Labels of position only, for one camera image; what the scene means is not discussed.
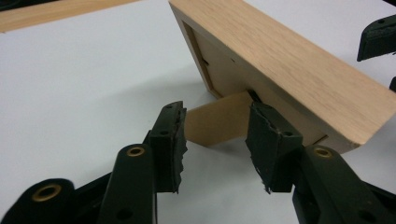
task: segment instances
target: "white surface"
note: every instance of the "white surface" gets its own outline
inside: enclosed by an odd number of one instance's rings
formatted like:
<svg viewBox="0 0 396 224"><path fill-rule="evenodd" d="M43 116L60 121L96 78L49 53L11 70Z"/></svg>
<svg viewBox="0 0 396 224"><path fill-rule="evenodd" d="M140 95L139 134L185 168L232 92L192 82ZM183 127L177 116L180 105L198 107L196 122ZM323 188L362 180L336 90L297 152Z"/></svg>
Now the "white surface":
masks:
<svg viewBox="0 0 396 224"><path fill-rule="evenodd" d="M355 63L365 25L394 7L249 2L382 84L394 76L394 57ZM0 34L0 217L41 180L67 178L78 188L106 174L117 152L140 143L162 106L178 100L194 108L214 98L166 1ZM392 192L395 122L345 155L364 180ZM291 194L263 191L243 139L188 147L180 194L159 195L160 223L297 223Z"/></svg>

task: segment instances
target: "wooden piece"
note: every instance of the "wooden piece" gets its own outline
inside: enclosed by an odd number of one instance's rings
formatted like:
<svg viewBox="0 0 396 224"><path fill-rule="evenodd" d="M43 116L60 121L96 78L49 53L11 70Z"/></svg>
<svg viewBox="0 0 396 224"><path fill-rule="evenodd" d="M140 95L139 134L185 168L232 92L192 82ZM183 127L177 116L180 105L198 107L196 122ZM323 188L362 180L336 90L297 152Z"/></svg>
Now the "wooden piece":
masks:
<svg viewBox="0 0 396 224"><path fill-rule="evenodd" d="M77 16L137 0L62 0L0 12L0 32L20 29L48 21Z"/></svg>
<svg viewBox="0 0 396 224"><path fill-rule="evenodd" d="M244 91L189 110L184 131L187 140L208 147L246 136L252 102Z"/></svg>
<svg viewBox="0 0 396 224"><path fill-rule="evenodd" d="M254 90L304 137L339 152L365 144L396 111L396 96L239 0L171 0L206 87Z"/></svg>

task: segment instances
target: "wooden board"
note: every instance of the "wooden board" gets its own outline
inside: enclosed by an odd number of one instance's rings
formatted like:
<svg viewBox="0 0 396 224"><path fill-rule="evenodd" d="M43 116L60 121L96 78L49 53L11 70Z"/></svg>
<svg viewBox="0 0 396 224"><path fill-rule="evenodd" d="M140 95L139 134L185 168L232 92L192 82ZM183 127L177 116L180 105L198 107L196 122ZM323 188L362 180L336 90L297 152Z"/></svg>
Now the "wooden board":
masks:
<svg viewBox="0 0 396 224"><path fill-rule="evenodd" d="M62 0L0 12L0 32L20 29L48 21L77 16L137 0Z"/></svg>
<svg viewBox="0 0 396 224"><path fill-rule="evenodd" d="M312 143L365 144L396 111L396 96L239 0L171 0L206 87L254 90Z"/></svg>

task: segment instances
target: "brass rivet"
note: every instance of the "brass rivet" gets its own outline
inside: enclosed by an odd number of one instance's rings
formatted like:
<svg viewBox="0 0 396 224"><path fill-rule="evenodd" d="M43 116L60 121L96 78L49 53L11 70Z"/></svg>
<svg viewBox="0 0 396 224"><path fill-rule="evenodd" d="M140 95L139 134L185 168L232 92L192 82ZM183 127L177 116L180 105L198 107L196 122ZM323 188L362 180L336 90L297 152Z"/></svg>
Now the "brass rivet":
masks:
<svg viewBox="0 0 396 224"><path fill-rule="evenodd" d="M317 156L320 156L323 158L331 158L332 157L332 153L327 149L317 147L314 149L314 151L317 154Z"/></svg>
<svg viewBox="0 0 396 224"><path fill-rule="evenodd" d="M132 147L126 152L126 155L130 157L137 157L142 155L143 153L145 153L145 149L143 149L142 147Z"/></svg>
<svg viewBox="0 0 396 224"><path fill-rule="evenodd" d="M42 203L47 201L61 192L62 187L58 184L48 184L40 189L38 189L32 196L32 200L37 203Z"/></svg>

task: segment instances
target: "light wood block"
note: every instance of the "light wood block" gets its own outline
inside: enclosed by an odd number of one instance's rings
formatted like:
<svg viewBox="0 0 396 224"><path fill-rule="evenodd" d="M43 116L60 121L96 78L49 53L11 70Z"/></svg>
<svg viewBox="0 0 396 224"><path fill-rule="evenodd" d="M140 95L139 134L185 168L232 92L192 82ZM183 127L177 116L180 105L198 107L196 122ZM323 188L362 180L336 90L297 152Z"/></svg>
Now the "light wood block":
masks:
<svg viewBox="0 0 396 224"><path fill-rule="evenodd" d="M396 111L396 95L240 0L171 0L206 87L254 90L308 139L345 152Z"/></svg>
<svg viewBox="0 0 396 224"><path fill-rule="evenodd" d="M62 0L0 12L0 32L77 16L137 0Z"/></svg>
<svg viewBox="0 0 396 224"><path fill-rule="evenodd" d="M189 141L208 147L248 133L248 115L253 102L247 91L189 110L185 135Z"/></svg>

